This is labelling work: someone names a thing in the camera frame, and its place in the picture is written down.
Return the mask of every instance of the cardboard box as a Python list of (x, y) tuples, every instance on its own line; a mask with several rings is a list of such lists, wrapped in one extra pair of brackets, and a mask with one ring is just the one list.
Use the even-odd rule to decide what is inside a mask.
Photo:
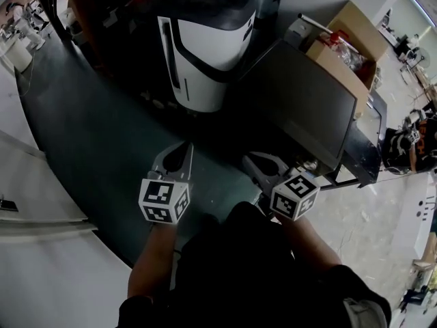
[(308, 57), (321, 65), (356, 97), (355, 118), (358, 119), (364, 113), (377, 62), (386, 53), (389, 45), (371, 21), (351, 1), (334, 17), (328, 28), (332, 31), (342, 30), (348, 34), (347, 41), (369, 60), (365, 72), (360, 74), (359, 78), (322, 42), (316, 40), (307, 51)]
[(429, 233), (425, 251), (421, 258), (421, 262), (433, 264), (436, 261), (437, 236), (434, 232)]

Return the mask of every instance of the white machine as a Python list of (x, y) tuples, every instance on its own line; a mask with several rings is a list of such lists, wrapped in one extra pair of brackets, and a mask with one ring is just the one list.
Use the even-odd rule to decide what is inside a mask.
[(255, 0), (256, 15), (251, 40), (251, 57), (263, 53), (277, 39), (275, 25), (281, 0)]
[(218, 111), (251, 39), (254, 2), (170, 0), (157, 18), (176, 100), (193, 111)]

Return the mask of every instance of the cable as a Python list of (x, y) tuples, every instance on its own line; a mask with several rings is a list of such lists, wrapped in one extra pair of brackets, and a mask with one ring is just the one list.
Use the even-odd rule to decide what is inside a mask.
[(35, 66), (35, 54), (36, 54), (36, 51), (37, 51), (36, 50), (37, 47), (38, 46), (35, 47), (35, 51), (33, 52), (33, 55), (32, 55), (32, 69), (30, 71), (29, 87), (27, 88), (27, 91), (23, 95), (19, 95), (20, 97), (26, 96), (27, 92), (29, 92), (29, 90), (30, 90), (30, 86), (31, 86), (31, 83), (32, 83), (32, 76), (33, 76), (33, 67)]
[(411, 175), (414, 175), (414, 174), (413, 174), (413, 173), (411, 173), (411, 174), (405, 174), (405, 175), (399, 176), (399, 177), (397, 177), (397, 178), (389, 178), (388, 180), (377, 181), (377, 182), (373, 183), (372, 185), (376, 185), (376, 184), (378, 184), (378, 183), (380, 183), (380, 182), (386, 182), (386, 181), (398, 180), (398, 179), (400, 179), (400, 178), (407, 178), (407, 177), (409, 177), (409, 176), (411, 176)]

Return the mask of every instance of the curved table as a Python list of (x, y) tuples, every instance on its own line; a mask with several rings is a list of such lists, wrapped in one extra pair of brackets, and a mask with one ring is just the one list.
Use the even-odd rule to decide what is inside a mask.
[(24, 72), (32, 62), (32, 55), (26, 50), (19, 35), (12, 36), (8, 41), (0, 41), (0, 58), (6, 57), (19, 72)]
[[(29, 77), (29, 70), (18, 75), (21, 93)], [(59, 181), (98, 227), (98, 236), (128, 264), (136, 261), (150, 229), (138, 206), (141, 179), (171, 144), (189, 139), (195, 146), (192, 200), (180, 222), (178, 249), (200, 229), (204, 213), (224, 220), (238, 202), (254, 202), (259, 195), (249, 177), (203, 142), (208, 125), (146, 107), (55, 34), (36, 53), (22, 102)]]

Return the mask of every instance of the black shirt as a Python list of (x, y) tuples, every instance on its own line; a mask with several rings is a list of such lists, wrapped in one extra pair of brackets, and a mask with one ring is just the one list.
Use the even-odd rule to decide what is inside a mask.
[(355, 327), (350, 308), (360, 302), (377, 307), (387, 327), (391, 319), (387, 301), (348, 267), (336, 266), (322, 275), (306, 269), (291, 255), (282, 227), (246, 202), (233, 209), (224, 225), (186, 244), (175, 282), (163, 302), (152, 303), (147, 297), (126, 300), (118, 327), (173, 322)]
[(416, 143), (416, 170), (427, 172), (437, 164), (437, 119), (426, 119), (419, 123), (419, 142)]

